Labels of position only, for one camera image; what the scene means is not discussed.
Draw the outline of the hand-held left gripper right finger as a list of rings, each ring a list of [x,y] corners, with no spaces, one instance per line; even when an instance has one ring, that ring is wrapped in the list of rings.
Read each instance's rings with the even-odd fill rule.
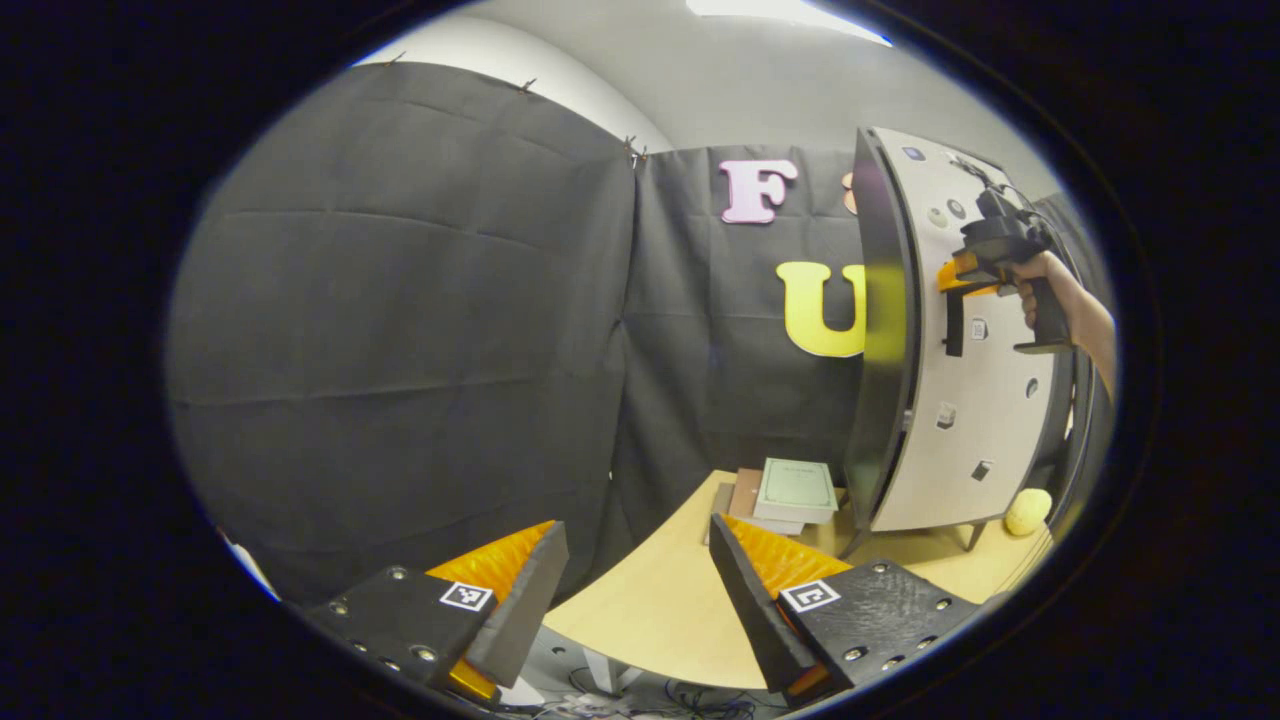
[[[887,559],[851,565],[724,514],[709,548],[767,691],[791,708],[881,684],[980,610]]]

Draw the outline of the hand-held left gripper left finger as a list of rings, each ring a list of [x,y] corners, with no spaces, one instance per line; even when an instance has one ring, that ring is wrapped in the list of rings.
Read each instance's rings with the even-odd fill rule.
[[[518,680],[568,560],[564,523],[549,520],[430,569],[379,569],[305,618],[379,673],[492,706]]]

